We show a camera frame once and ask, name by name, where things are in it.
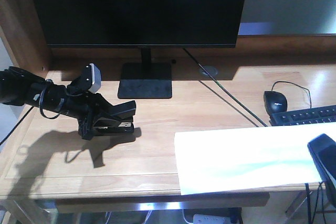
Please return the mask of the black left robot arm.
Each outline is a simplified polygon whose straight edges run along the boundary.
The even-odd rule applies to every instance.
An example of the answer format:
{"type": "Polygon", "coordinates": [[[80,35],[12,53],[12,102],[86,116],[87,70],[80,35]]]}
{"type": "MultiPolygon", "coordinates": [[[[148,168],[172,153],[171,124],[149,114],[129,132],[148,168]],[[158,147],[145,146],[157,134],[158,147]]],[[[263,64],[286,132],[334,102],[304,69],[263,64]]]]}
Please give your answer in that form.
{"type": "Polygon", "coordinates": [[[78,121],[78,133],[84,140],[95,136],[133,133],[135,101],[110,104],[98,90],[101,87],[99,68],[90,63],[69,85],[58,85],[19,67],[1,71],[1,103],[13,106],[29,104],[45,111],[69,116],[78,121]]]}

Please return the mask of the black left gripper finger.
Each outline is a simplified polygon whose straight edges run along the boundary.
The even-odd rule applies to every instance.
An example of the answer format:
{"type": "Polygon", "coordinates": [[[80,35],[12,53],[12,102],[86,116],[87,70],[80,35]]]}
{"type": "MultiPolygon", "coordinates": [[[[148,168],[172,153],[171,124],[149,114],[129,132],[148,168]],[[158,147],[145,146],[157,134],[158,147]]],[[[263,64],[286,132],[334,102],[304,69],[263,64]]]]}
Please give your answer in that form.
{"type": "Polygon", "coordinates": [[[93,132],[92,119],[93,119],[93,113],[92,111],[89,111],[85,116],[77,120],[78,134],[84,140],[92,140],[92,138],[95,135],[93,132]]]}
{"type": "Polygon", "coordinates": [[[98,114],[93,118],[93,122],[98,123],[103,120],[115,120],[119,123],[133,122],[136,107],[137,105],[135,101],[129,101],[117,105],[108,104],[105,108],[99,108],[98,114]]]}

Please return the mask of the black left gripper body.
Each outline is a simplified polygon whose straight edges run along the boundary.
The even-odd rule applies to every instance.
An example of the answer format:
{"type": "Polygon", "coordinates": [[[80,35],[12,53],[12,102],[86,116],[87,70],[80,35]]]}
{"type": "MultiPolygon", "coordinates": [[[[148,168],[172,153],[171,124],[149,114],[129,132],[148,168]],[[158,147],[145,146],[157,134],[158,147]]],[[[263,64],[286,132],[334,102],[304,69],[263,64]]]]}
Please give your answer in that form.
{"type": "Polygon", "coordinates": [[[62,90],[66,98],[61,108],[63,115],[76,118],[80,125],[87,127],[108,126],[108,123],[98,123],[100,120],[110,119],[110,104],[100,93],[86,91],[70,94],[65,87],[62,90]]]}

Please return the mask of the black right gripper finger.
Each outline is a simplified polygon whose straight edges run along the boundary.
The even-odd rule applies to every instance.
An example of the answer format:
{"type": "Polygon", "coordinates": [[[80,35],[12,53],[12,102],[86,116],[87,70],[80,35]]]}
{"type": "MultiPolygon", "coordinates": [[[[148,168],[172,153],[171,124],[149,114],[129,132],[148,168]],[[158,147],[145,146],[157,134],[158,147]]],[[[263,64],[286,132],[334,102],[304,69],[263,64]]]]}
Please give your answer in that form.
{"type": "Polygon", "coordinates": [[[330,203],[335,203],[335,141],[326,134],[321,134],[311,140],[307,147],[325,183],[327,199],[330,203]]]}

